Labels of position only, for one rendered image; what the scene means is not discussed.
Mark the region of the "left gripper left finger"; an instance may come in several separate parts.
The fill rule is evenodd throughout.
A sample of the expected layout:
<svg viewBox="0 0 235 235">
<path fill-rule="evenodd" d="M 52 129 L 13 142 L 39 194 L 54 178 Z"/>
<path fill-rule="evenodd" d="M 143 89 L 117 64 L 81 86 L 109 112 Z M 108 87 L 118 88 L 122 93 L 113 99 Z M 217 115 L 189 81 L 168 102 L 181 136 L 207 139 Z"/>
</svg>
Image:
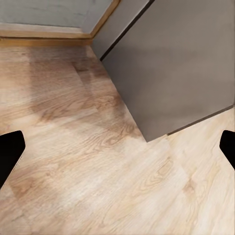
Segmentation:
<svg viewBox="0 0 235 235">
<path fill-rule="evenodd" d="M 25 150 L 21 130 L 0 136 L 0 189 Z"/>
</svg>

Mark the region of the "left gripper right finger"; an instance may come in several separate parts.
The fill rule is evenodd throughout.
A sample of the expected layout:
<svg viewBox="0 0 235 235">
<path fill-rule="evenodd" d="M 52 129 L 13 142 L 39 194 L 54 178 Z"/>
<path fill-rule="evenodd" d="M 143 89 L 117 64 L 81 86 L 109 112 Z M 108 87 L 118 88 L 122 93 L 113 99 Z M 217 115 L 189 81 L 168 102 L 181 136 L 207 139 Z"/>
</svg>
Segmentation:
<svg viewBox="0 0 235 235">
<path fill-rule="evenodd" d="M 224 130 L 219 147 L 235 170 L 235 132 Z"/>
</svg>

